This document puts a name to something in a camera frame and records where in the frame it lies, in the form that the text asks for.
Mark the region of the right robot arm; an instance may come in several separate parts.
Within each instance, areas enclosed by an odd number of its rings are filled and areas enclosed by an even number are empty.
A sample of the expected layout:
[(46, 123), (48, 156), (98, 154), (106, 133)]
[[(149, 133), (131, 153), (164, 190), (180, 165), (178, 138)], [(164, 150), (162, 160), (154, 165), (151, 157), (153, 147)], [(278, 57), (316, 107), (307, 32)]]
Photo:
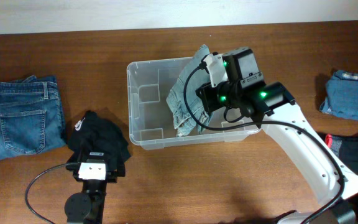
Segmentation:
[(318, 136), (283, 84), (265, 83), (250, 48), (207, 54), (197, 68), (210, 78), (195, 91), (204, 110), (238, 109), (250, 118), (250, 125), (285, 151), (321, 205), (315, 212), (292, 210), (267, 223), (358, 223), (358, 175)]

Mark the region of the blue denim cloth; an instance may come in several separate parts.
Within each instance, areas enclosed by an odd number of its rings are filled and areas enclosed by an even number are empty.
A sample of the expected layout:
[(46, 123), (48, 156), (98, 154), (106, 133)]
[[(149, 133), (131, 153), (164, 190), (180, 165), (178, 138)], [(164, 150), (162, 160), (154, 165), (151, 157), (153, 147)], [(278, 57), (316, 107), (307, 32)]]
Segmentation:
[(358, 74), (336, 70), (325, 84), (320, 112), (358, 121)]

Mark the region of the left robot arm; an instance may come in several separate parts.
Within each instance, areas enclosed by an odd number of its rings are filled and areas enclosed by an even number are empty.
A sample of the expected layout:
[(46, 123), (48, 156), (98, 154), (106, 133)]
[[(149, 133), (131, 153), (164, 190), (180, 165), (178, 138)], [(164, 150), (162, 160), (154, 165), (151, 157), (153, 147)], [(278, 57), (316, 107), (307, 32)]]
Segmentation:
[(71, 195), (64, 211), (69, 224), (102, 223), (106, 189), (117, 182), (117, 174), (110, 171), (107, 155), (103, 152), (80, 153), (71, 157), (67, 170), (83, 184), (79, 193)]

